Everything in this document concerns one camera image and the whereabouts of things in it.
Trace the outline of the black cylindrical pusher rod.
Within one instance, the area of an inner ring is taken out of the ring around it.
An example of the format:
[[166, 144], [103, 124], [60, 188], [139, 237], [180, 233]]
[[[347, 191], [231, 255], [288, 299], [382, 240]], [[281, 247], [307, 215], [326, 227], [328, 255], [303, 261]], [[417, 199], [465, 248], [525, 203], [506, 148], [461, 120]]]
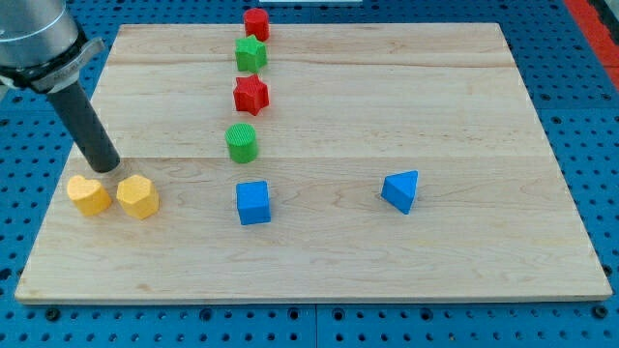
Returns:
[[78, 81], [48, 94], [47, 99], [95, 172], [109, 172], [120, 164], [117, 150]]

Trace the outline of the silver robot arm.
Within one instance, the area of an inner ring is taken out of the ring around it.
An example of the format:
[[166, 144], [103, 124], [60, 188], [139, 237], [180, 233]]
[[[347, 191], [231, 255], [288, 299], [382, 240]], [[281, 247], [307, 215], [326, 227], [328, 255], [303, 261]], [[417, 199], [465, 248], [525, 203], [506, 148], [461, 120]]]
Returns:
[[46, 95], [92, 170], [115, 169], [120, 156], [79, 82], [99, 53], [63, 0], [1, 1], [1, 83]]

